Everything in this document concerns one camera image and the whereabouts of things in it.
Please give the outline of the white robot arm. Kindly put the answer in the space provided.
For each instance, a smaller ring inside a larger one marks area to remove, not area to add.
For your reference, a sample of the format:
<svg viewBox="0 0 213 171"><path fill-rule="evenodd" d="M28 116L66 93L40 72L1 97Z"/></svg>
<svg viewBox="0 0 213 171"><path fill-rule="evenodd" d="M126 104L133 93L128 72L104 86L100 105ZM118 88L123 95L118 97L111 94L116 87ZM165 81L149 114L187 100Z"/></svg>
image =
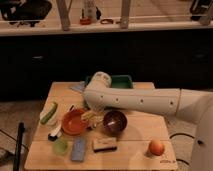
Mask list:
<svg viewBox="0 0 213 171"><path fill-rule="evenodd" d="M114 107L176 116L197 126L190 171L213 171L213 92L169 89L119 89L111 76L96 72L84 89L90 109Z"/></svg>

